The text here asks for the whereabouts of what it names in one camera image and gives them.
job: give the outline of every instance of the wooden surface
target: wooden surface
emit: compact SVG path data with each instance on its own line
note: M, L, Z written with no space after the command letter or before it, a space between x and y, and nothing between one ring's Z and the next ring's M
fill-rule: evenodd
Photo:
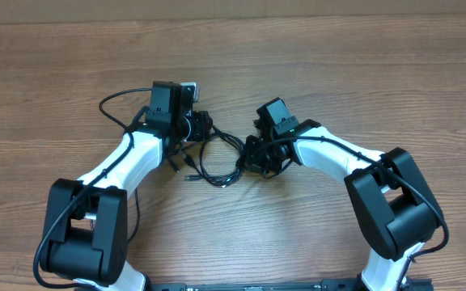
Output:
M0 0L0 24L466 13L466 0Z
M40 289L32 257L50 185L117 146L122 130L98 102L153 80L198 82L195 108L242 138L279 96L357 145L407 149L451 230L448 247L409 275L466 289L466 15L423 15L0 26L0 290ZM148 100L107 109L129 120ZM205 155L210 172L236 160L220 141ZM180 174L162 165L139 187L128 257L154 282L312 281L364 268L369 247L345 187L328 176L294 165L212 188L184 182L191 171L177 162Z

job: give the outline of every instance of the wood grain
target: wood grain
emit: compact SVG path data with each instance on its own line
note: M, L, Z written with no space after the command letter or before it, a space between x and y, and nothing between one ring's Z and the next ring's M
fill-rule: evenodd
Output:
M466 13L466 0L0 0L0 24Z
M32 257L50 185L88 172L121 139L98 102L154 80L198 82L196 109L242 138L279 96L357 145L407 149L451 230L410 275L466 289L466 15L0 26L0 289L40 289ZM148 99L107 109L128 120ZM205 156L210 172L236 159L220 141ZM326 175L292 166L212 188L184 182L191 171L177 162L180 174L163 165L139 188L129 260L154 282L311 281L364 267L369 247L346 190Z

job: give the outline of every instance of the wooden table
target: wooden table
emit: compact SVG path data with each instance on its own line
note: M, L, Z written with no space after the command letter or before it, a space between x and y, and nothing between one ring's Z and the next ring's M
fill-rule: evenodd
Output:
M198 82L195 108L243 139L279 96L299 120L357 145L408 150L451 230L409 275L466 289L466 15L413 15L0 26L0 290L40 289L32 258L49 187L121 139L98 102L154 80ZM130 120L148 101L127 95L107 109ZM220 141L205 152L211 172L236 158ZM213 188L184 182L192 171L176 162L180 174L163 164L138 189L128 257L154 282L315 281L364 268L369 247L345 187L323 173L294 165ZM133 226L132 201L129 213Z

